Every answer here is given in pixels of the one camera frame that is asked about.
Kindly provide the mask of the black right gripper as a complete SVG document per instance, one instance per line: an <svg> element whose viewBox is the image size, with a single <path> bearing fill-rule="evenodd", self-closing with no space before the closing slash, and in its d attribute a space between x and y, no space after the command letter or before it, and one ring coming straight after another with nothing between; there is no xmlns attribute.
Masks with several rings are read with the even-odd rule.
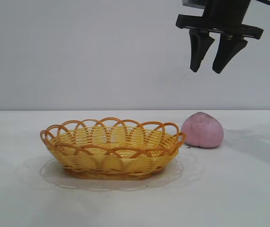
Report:
<svg viewBox="0 0 270 227"><path fill-rule="evenodd" d="M209 33L219 33L220 41L212 69L221 73L229 61L243 48L243 37L260 39L263 29L243 24L249 0L184 0L183 6L203 9L202 16L179 14L176 27L190 29L190 69L197 72L210 46L215 41Z"/></svg>

